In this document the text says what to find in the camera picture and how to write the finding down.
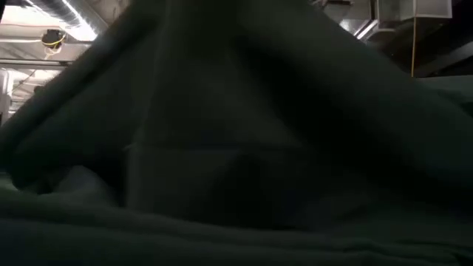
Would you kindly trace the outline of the white ceiling unit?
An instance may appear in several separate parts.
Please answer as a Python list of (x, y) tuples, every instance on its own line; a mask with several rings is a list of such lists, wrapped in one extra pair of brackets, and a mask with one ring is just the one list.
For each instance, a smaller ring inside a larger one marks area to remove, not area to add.
[(452, 0), (376, 0), (379, 21), (452, 18)]

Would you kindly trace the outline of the corrugated silver ventilation duct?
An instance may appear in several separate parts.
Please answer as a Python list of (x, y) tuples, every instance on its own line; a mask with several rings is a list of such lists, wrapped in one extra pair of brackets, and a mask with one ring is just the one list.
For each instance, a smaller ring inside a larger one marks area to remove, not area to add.
[(38, 12), (55, 19), (61, 29), (78, 41), (94, 41), (108, 24), (87, 0), (25, 0)]

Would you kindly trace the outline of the grey-blue garment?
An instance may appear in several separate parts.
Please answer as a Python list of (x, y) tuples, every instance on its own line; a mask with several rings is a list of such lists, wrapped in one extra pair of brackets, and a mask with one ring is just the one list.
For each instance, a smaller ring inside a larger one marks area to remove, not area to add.
[(307, 0), (135, 0), (0, 127), (0, 266), (473, 266), (473, 108)]

